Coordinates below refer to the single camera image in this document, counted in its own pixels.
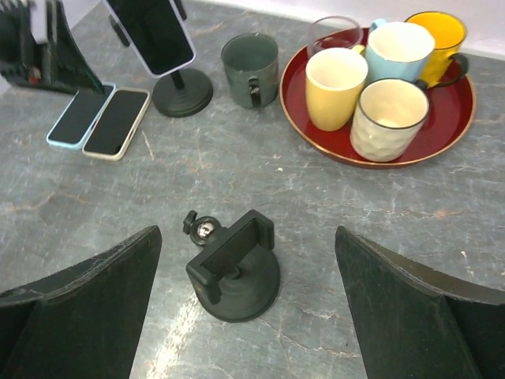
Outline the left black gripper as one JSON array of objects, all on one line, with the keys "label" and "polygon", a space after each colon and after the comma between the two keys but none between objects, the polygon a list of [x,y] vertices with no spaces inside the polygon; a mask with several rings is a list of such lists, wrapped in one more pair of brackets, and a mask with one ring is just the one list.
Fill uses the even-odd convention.
[{"label": "left black gripper", "polygon": [[62,1],[47,1],[47,44],[32,33],[35,1],[1,1],[1,77],[10,85],[48,85],[52,91],[104,94],[75,42]]}]

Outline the beige ceramic cup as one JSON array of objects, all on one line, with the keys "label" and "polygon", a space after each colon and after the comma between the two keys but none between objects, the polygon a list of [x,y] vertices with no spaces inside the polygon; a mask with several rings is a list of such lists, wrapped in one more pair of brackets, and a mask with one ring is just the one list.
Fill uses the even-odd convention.
[{"label": "beige ceramic cup", "polygon": [[374,81],[360,94],[350,129],[354,151],[372,162],[399,158],[430,111],[426,85],[402,79]]}]

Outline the red round tray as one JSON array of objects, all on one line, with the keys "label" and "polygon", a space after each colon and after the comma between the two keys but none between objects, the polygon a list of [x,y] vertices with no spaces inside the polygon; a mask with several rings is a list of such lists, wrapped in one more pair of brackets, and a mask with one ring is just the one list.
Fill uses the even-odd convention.
[{"label": "red round tray", "polygon": [[[402,167],[419,163],[451,148],[463,137],[473,121],[476,109],[475,93],[466,75],[447,87],[429,88],[424,82],[430,111],[417,136],[399,158],[385,163],[372,162],[357,154],[350,143],[350,129],[356,107],[341,129],[326,132],[313,125],[305,99],[305,67],[309,59],[307,51],[300,50],[284,69],[280,83],[282,108],[292,127],[311,146],[343,163],[371,168]],[[456,78],[458,72],[457,63],[451,63],[441,81]],[[419,78],[411,83],[420,81],[422,80]]]}]

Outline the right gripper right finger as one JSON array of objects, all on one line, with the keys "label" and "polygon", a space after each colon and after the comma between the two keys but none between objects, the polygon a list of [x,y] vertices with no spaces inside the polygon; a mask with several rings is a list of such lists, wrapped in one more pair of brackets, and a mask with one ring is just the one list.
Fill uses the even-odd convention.
[{"label": "right gripper right finger", "polygon": [[502,378],[504,293],[344,226],[335,254],[369,378]]}]

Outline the clear glass cup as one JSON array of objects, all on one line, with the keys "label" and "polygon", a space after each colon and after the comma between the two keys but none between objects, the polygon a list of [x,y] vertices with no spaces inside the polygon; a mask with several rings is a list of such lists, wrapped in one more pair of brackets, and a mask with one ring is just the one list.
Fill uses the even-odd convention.
[{"label": "clear glass cup", "polygon": [[361,43],[364,32],[352,18],[328,16],[313,22],[308,28],[307,55],[332,48],[351,48]]}]

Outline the dark green mug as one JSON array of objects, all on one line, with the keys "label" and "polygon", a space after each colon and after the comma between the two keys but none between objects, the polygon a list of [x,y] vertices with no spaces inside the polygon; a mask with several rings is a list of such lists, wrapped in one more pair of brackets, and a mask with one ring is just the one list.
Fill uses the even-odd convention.
[{"label": "dark green mug", "polygon": [[244,108],[266,107],[279,89],[279,47],[263,33],[244,33],[229,40],[221,59],[233,101]]}]

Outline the cream case phone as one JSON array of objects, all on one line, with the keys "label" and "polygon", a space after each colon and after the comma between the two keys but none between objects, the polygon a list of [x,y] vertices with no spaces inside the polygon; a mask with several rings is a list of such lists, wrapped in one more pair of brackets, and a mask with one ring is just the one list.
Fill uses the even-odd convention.
[{"label": "cream case phone", "polygon": [[119,161],[132,141],[151,102],[151,93],[140,88],[116,89],[82,147],[85,156]]}]

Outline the black phone stand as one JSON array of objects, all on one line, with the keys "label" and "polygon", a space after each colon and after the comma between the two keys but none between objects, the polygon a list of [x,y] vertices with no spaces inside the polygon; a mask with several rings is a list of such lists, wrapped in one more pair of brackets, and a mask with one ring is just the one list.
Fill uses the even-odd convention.
[{"label": "black phone stand", "polygon": [[[185,23],[187,14],[182,2],[174,2]],[[121,32],[118,22],[111,15],[109,19],[123,46],[133,47]],[[202,111],[211,102],[214,89],[210,78],[202,71],[191,68],[190,64],[156,78],[151,98],[159,113],[171,118],[189,117]]]},{"label": "black phone stand", "polygon": [[230,227],[189,211],[183,232],[201,251],[186,273],[203,308],[228,323],[264,314],[279,293],[281,273],[273,222],[251,209]]}]

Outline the purple case phone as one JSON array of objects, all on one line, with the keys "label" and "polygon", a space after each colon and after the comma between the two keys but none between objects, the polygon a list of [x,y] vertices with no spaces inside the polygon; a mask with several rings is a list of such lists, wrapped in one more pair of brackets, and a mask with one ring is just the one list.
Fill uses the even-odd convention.
[{"label": "purple case phone", "polygon": [[124,0],[106,4],[154,78],[164,77],[194,61],[196,51],[174,1]]}]

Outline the orange yellow mug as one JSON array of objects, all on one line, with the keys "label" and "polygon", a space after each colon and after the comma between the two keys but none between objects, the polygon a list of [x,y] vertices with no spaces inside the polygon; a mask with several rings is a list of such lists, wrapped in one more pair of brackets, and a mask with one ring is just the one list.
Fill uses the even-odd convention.
[{"label": "orange yellow mug", "polygon": [[[435,48],[420,76],[429,88],[447,87],[468,73],[469,60],[459,52],[466,39],[467,29],[458,17],[441,11],[424,11],[408,17],[406,22],[427,29],[435,40]],[[453,62],[458,65],[458,76],[450,81],[441,81]]]}]

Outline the blue case phone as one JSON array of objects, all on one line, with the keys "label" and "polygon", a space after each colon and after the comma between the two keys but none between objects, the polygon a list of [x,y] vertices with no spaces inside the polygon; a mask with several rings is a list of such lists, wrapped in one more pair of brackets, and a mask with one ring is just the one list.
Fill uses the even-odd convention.
[{"label": "blue case phone", "polygon": [[105,83],[105,93],[78,92],[59,116],[46,141],[49,145],[80,150],[103,111],[116,84]]}]

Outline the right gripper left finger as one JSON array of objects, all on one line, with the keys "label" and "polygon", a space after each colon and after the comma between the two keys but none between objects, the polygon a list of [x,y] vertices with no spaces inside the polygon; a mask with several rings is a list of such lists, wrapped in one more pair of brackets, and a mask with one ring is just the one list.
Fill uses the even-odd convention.
[{"label": "right gripper left finger", "polygon": [[162,235],[146,227],[111,249],[1,294],[3,378],[127,378]]}]

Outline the pale yellow cup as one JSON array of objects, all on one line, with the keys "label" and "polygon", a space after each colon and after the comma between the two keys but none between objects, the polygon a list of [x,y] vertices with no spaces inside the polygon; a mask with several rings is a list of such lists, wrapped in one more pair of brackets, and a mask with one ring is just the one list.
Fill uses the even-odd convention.
[{"label": "pale yellow cup", "polygon": [[332,47],[313,55],[305,67],[309,118],[323,131],[341,129],[350,119],[368,76],[365,47]]}]

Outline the light blue mug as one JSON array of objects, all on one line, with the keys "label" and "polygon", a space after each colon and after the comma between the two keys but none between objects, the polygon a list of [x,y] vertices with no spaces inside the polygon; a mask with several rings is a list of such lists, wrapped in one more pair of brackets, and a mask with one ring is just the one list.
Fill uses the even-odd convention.
[{"label": "light blue mug", "polygon": [[435,49],[430,32],[414,23],[373,21],[368,30],[365,60],[367,82],[386,78],[415,82]]}]

